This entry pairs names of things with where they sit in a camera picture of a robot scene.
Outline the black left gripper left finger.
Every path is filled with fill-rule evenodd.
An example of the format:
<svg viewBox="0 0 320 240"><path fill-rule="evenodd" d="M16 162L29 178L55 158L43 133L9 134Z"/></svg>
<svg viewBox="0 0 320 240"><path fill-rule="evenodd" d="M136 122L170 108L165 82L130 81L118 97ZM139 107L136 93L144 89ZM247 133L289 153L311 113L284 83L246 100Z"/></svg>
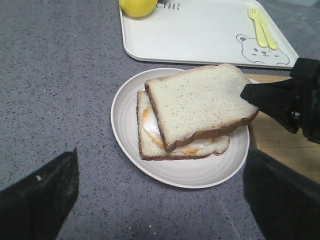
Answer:
<svg viewBox="0 0 320 240"><path fill-rule="evenodd" d="M0 192L0 238L56 239L78 194L79 166L74 149Z"/></svg>

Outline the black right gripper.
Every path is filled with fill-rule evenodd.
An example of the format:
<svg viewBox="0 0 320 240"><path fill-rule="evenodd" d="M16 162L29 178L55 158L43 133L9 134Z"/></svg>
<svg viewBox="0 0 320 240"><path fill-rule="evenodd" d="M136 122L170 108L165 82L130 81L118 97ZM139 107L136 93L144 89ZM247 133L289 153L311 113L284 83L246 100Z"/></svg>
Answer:
<svg viewBox="0 0 320 240"><path fill-rule="evenodd" d="M298 58L292 78L247 84L241 98L276 120L288 132L299 129L308 141L320 143L320 61Z"/></svg>

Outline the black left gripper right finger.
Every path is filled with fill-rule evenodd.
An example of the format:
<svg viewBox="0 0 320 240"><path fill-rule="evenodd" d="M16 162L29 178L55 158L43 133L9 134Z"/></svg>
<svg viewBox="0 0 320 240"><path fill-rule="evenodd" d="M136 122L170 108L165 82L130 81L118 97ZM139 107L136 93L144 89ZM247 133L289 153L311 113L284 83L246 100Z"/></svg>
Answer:
<svg viewBox="0 0 320 240"><path fill-rule="evenodd" d="M244 196L267 240L320 238L320 185L257 149L243 172Z"/></svg>

